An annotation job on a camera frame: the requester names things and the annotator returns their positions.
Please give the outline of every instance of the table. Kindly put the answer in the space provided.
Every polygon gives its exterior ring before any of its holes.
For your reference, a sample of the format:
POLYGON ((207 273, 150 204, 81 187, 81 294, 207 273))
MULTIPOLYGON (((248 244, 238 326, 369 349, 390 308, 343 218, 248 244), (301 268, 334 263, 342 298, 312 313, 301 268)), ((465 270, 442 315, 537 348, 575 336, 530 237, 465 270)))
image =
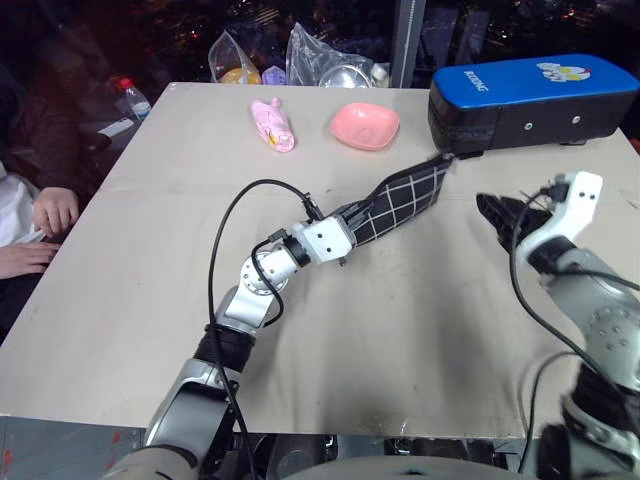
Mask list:
MULTIPOLYGON (((224 209, 250 181, 312 192, 325 212, 435 153, 424 90, 342 90, 173 83, 84 212, 0 348, 0 413, 145 426, 207 322, 208 257, 224 209), (249 114, 279 96, 297 136, 271 150, 249 114), (338 143, 328 125, 349 102, 396 110, 381 152, 338 143)), ((259 336, 239 402, 255 432, 444 437, 523 435, 519 403, 533 371, 561 350, 511 292, 507 254, 475 194, 521 196, 556 173, 605 179, 579 244, 640 278, 638 157, 617 131, 583 147, 492 151, 452 166, 429 212, 344 268, 310 266, 284 293, 285 316, 259 336)), ((304 218, 288 192, 242 200, 225 232, 214 292, 239 278, 250 248, 304 218)), ((525 294, 579 339, 522 271, 525 294)), ((546 375, 539 421, 559 419, 576 364, 546 375)))

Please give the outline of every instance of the plastic bag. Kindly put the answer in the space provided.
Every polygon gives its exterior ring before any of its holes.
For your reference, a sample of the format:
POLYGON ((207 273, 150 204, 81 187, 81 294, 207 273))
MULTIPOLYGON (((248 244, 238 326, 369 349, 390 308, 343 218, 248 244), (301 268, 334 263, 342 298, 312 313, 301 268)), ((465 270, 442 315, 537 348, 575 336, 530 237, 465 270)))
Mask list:
POLYGON ((209 50, 209 68, 213 83, 262 83, 258 69, 226 30, 209 50))
POLYGON ((287 45, 287 81, 289 85, 318 85, 330 69, 350 65, 358 69, 371 85, 373 61, 354 53, 342 53, 309 35, 296 23, 287 45))

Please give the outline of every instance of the pink plastic bowl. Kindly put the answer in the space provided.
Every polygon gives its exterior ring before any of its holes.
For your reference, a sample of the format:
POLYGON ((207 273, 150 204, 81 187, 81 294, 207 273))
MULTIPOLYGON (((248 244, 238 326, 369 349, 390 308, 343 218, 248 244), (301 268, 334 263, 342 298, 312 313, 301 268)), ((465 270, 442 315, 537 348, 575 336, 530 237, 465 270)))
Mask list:
POLYGON ((331 132, 342 143, 362 150, 380 150, 393 139, 400 118, 393 110, 371 103, 350 103, 333 117, 331 132))

